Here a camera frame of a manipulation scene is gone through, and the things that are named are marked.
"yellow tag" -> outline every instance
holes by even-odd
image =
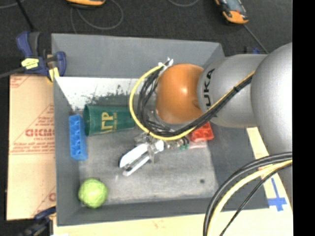
[[[39,59],[27,58],[21,62],[21,65],[26,69],[38,67]]]
[[[50,75],[51,81],[54,81],[55,77],[60,77],[58,68],[54,67],[54,68],[50,69],[49,75]]]

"blue tape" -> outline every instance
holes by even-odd
[[[287,202],[284,197],[279,196],[275,180],[271,178],[271,181],[272,181],[272,185],[274,187],[275,193],[276,193],[276,197],[268,199],[268,204],[269,206],[276,206],[277,211],[283,211],[284,210],[283,205],[286,205]]]

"yellow cable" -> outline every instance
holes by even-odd
[[[218,216],[218,214],[221,212],[222,208],[224,207],[224,205],[226,204],[226,202],[230,199],[230,197],[236,192],[238,191],[241,187],[243,187],[245,184],[247,184],[248,182],[254,180],[255,178],[262,176],[264,174],[270,174],[273,171],[275,171],[276,169],[279,169],[285,165],[288,165],[292,163],[292,160],[287,160],[283,163],[277,163],[274,165],[270,165],[267,166],[266,168],[263,168],[257,172],[252,173],[251,175],[247,176],[246,178],[240,180],[239,182],[237,182],[231,189],[229,189],[227,191],[227,193],[222,197],[222,199],[219,201],[218,205],[216,206],[212,218],[210,220],[209,223],[209,229],[208,229],[208,233],[207,235],[212,235],[212,228],[214,225],[214,221],[216,219],[216,217]]]
[[[186,135],[188,135],[190,132],[192,132],[196,126],[184,131],[183,133],[176,135],[176,136],[171,136],[171,137],[164,137],[164,136],[160,136],[157,135],[153,132],[150,132],[149,129],[147,129],[144,125],[142,125],[142,123],[139,121],[139,119],[137,118],[134,109],[133,109],[133,97],[135,95],[135,92],[138,88],[138,86],[140,85],[140,83],[146,78],[148,77],[151,73],[154,73],[155,71],[159,70],[162,68],[163,65],[160,66],[156,66],[154,68],[152,68],[151,70],[149,70],[148,72],[146,72],[145,74],[143,74],[140,79],[136,82],[136,84],[134,85],[134,87],[131,90],[130,93],[130,98],[129,98],[129,110],[131,113],[131,116],[133,118],[133,120],[135,121],[135,123],[146,133],[148,133],[149,135],[151,135],[154,138],[160,139],[160,140],[164,140],[164,141],[172,141],[172,140],[176,140],[176,139],[180,139]],[[235,87],[238,87],[244,80],[246,80],[248,77],[252,76],[255,73],[255,71],[251,72],[247,77],[245,77],[242,81],[240,81],[237,85],[235,85]],[[228,95],[230,92],[232,92],[234,90],[234,88],[231,88],[224,96],[222,96],[216,103],[214,103],[211,108],[209,108],[204,114],[206,114],[207,112],[209,112],[210,110],[212,110],[216,105],[218,105],[222,99]]]
[[[159,136],[157,134],[154,134],[152,132],[150,132],[149,129],[147,129],[145,126],[142,125],[142,123],[138,120],[136,114],[134,113],[134,109],[133,109],[133,97],[134,94],[136,92],[136,89],[138,88],[138,86],[140,85],[140,83],[146,78],[148,77],[151,73],[154,73],[155,71],[159,70],[162,67],[162,65],[160,66],[156,66],[154,68],[152,68],[151,70],[149,70],[148,72],[146,72],[145,74],[143,74],[140,79],[136,82],[136,84],[134,85],[134,87],[131,90],[130,93],[130,98],[129,98],[129,110],[131,113],[132,118],[134,119],[135,123],[146,133],[148,133],[149,135],[151,135],[154,138],[160,139],[160,140],[164,140],[164,141],[172,141],[172,140],[176,140],[176,139],[180,139],[182,137],[184,137],[185,135],[189,134],[191,131],[193,131],[195,129],[195,127],[183,132],[182,134],[176,135],[176,136],[172,136],[172,137],[164,137],[164,136]]]

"black floor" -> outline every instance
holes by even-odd
[[[191,7],[178,7],[168,0],[108,0],[103,8],[84,10],[82,15],[99,27],[90,27],[76,10],[73,24],[78,33],[149,38],[214,41],[222,44],[226,56],[258,48],[271,52],[292,42],[293,0],[241,0],[250,21],[242,25],[227,25],[213,0],[200,0]],[[174,0],[190,3],[194,0]],[[15,37],[30,26],[18,6],[8,7],[15,0],[0,0],[0,74],[19,66],[21,53]],[[74,32],[71,9],[65,0],[26,0],[22,3],[30,21],[40,31],[39,50],[50,51],[53,32]],[[260,40],[261,47],[250,30]],[[0,236],[14,236],[30,221],[4,221],[8,151],[8,78],[0,79]]]

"red toy block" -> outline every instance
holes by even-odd
[[[189,134],[189,139],[195,143],[212,140],[213,138],[214,135],[209,122]]]

